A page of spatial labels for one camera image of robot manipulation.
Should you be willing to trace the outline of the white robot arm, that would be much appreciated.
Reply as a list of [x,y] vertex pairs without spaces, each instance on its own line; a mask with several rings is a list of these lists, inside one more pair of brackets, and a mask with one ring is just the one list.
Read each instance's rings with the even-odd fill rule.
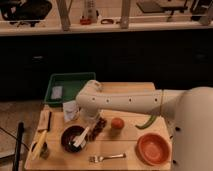
[[213,171],[213,87],[105,93],[100,82],[90,80],[76,102],[88,119],[102,109],[172,118],[171,171]]

